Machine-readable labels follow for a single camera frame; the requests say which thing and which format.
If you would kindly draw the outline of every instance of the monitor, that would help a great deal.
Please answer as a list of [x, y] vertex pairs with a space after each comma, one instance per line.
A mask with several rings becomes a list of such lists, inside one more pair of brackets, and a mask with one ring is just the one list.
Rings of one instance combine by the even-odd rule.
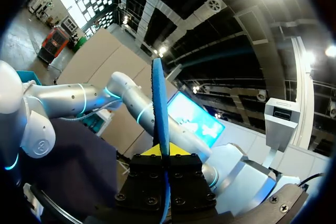
[[178, 92], [168, 104], [168, 114], [212, 147], [224, 126], [195, 102]]

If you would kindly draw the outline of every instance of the yellow triangle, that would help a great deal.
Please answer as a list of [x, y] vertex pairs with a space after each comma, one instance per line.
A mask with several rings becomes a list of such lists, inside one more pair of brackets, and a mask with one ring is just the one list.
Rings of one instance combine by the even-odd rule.
[[[176, 154], [190, 155], [190, 153], [188, 153], [185, 150], [179, 148], [177, 145], [175, 145], [173, 143], [169, 143], [169, 147], [170, 147], [170, 155], [171, 156], [175, 156]], [[148, 151], [145, 151], [144, 153], [142, 153], [142, 155], [145, 155], [145, 156], [149, 156], [149, 155], [152, 155], [152, 154], [155, 154], [156, 156], [161, 156], [159, 144], [150, 148]]]

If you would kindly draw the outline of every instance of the bolt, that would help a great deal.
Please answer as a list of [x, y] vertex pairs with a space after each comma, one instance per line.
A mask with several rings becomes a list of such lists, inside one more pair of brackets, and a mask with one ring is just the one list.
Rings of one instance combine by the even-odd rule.
[[156, 174], [156, 173], [150, 173], [150, 174], [149, 174], [149, 177], [150, 177], [150, 178], [157, 178], [157, 177], [158, 177], [158, 174]]
[[147, 203], [147, 205], [152, 206], [152, 205], [156, 205], [158, 203], [158, 200], [154, 197], [148, 197], [146, 199], [146, 203]]
[[130, 172], [130, 177], [135, 177], [137, 174], [136, 174], [136, 172]]
[[185, 200], [182, 199], [182, 198], [175, 198], [174, 202], [175, 202], [176, 205], [180, 206], [180, 205], [183, 205], [185, 203]]
[[273, 195], [269, 198], [269, 202], [271, 202], [272, 204], [278, 203], [278, 201], [279, 201], [279, 198], [276, 195]]
[[200, 171], [197, 171], [197, 172], [195, 172], [195, 175], [196, 175], [196, 177], [201, 177], [201, 175], [202, 175], [202, 172], [200, 172]]
[[211, 201], [211, 200], [214, 200], [215, 198], [216, 198], [216, 195], [213, 193], [209, 193], [206, 195], [206, 200]]
[[114, 197], [117, 201], [123, 201], [126, 199], [126, 196], [124, 194], [117, 194], [115, 197]]
[[286, 204], [281, 205], [280, 212], [287, 212], [288, 210], [289, 210], [289, 208]]

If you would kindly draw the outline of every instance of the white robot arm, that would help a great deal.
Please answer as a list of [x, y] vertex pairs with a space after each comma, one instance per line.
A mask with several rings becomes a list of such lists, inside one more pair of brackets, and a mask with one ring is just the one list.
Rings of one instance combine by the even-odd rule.
[[[16, 71], [3, 61], [0, 61], [0, 73], [0, 120], [3, 118], [7, 122], [0, 125], [0, 131], [19, 128], [16, 130], [18, 134], [2, 136], [1, 155], [10, 153], [4, 156], [7, 170], [12, 170], [17, 163], [19, 147], [33, 158], [44, 157], [52, 150], [56, 136], [49, 119], [77, 115], [108, 103], [113, 110], [124, 103], [134, 119], [153, 135], [152, 101], [123, 73], [113, 73], [102, 90], [87, 83], [57, 86], [29, 83], [25, 84], [24, 90]], [[172, 118], [169, 118], [169, 129], [172, 143], [189, 153], [196, 153], [203, 162], [209, 158], [209, 147]]]

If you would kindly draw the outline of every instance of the ceiling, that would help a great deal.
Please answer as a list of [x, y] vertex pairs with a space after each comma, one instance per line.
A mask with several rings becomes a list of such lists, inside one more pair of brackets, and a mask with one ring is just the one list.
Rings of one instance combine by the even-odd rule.
[[[210, 114], [265, 132], [264, 109], [269, 97], [295, 101], [297, 72], [291, 38], [300, 36], [316, 56], [314, 130], [310, 149], [330, 155], [335, 119], [330, 101], [336, 99], [335, 58], [324, 54], [329, 39], [309, 0], [120, 0], [135, 40], [153, 57], [162, 58], [170, 73], [181, 65], [174, 80]], [[193, 87], [199, 86], [197, 94]], [[266, 90], [266, 101], [259, 101]]]

